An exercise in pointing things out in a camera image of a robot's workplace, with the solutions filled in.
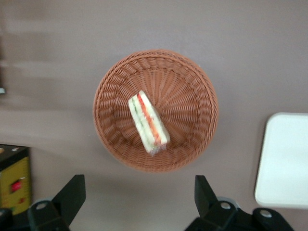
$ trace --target yellow box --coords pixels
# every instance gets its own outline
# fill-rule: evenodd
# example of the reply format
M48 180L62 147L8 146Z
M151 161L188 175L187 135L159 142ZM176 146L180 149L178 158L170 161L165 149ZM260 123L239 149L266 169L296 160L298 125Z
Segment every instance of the yellow box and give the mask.
M31 203L29 148L0 144L0 207L16 215Z

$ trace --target wicker basket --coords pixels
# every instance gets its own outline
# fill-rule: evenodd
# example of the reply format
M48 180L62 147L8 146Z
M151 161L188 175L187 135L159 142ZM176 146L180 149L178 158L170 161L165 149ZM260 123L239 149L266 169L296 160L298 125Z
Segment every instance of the wicker basket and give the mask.
M146 153L128 108L143 90L170 134L165 151ZM116 63L97 88L93 116L105 147L122 163L147 172L179 169L195 160L216 129L218 103L205 72L168 50L131 54Z

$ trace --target white plastic lid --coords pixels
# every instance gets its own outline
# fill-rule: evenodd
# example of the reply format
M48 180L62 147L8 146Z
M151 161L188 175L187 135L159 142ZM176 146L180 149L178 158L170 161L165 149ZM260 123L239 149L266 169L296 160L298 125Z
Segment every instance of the white plastic lid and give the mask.
M255 197L261 206L308 208L308 114L268 120Z

